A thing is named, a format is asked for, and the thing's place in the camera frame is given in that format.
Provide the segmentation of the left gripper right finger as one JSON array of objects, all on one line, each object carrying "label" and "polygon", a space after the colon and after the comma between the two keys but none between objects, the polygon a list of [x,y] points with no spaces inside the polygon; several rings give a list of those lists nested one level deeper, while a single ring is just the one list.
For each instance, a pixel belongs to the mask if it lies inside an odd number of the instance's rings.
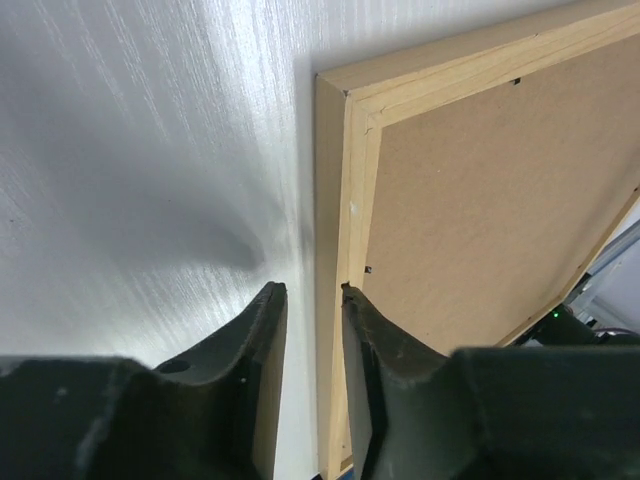
[{"label": "left gripper right finger", "polygon": [[342,288],[357,479],[635,479],[639,345],[442,355]]}]

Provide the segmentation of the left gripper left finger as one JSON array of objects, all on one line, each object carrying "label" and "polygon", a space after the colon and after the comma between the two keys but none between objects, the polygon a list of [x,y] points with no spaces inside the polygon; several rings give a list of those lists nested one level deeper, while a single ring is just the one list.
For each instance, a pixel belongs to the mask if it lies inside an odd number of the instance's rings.
[{"label": "left gripper left finger", "polygon": [[5,356],[5,479],[270,479],[287,290],[155,368],[123,357]]}]

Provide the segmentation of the wooden picture frame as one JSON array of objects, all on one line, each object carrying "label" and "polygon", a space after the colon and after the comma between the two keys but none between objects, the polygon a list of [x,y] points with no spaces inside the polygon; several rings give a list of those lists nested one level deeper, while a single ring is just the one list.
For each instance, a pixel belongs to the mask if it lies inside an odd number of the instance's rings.
[{"label": "wooden picture frame", "polygon": [[639,199],[639,5],[577,1],[315,80],[319,468],[355,457],[341,288],[440,352],[565,300]]}]

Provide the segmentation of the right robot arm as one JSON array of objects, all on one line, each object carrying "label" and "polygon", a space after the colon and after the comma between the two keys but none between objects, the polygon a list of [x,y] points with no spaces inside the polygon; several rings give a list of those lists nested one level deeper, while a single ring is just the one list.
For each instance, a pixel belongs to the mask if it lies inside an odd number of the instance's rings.
[{"label": "right robot arm", "polygon": [[618,329],[594,330],[560,304],[532,329],[530,338],[544,346],[638,346],[639,335]]}]

